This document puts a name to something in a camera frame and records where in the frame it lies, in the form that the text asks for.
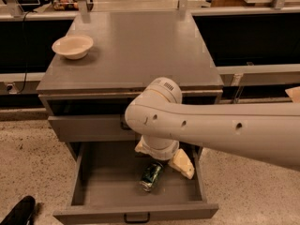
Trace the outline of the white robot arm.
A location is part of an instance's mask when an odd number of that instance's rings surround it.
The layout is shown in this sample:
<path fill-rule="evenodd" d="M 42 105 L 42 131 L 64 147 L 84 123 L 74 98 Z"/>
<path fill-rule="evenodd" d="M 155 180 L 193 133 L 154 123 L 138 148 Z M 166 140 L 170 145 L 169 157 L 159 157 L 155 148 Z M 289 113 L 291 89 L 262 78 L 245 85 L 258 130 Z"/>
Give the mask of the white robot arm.
<path fill-rule="evenodd" d="M 300 106 L 297 103 L 185 105 L 179 86 L 157 78 L 125 112 L 142 135 L 135 150 L 169 164 L 187 178 L 194 168 L 179 143 L 300 168 Z"/>

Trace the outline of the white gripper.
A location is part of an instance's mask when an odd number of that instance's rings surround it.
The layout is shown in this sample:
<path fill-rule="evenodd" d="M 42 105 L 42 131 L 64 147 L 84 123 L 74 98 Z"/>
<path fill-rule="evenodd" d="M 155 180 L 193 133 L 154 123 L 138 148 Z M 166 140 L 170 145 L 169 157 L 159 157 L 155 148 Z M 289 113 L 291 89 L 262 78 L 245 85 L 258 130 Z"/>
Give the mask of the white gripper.
<path fill-rule="evenodd" d="M 154 159 L 169 160 L 168 164 L 173 169 L 180 172 L 187 179 L 192 179 L 195 173 L 194 166 L 186 152 L 178 148 L 179 141 L 142 135 L 134 150 Z"/>

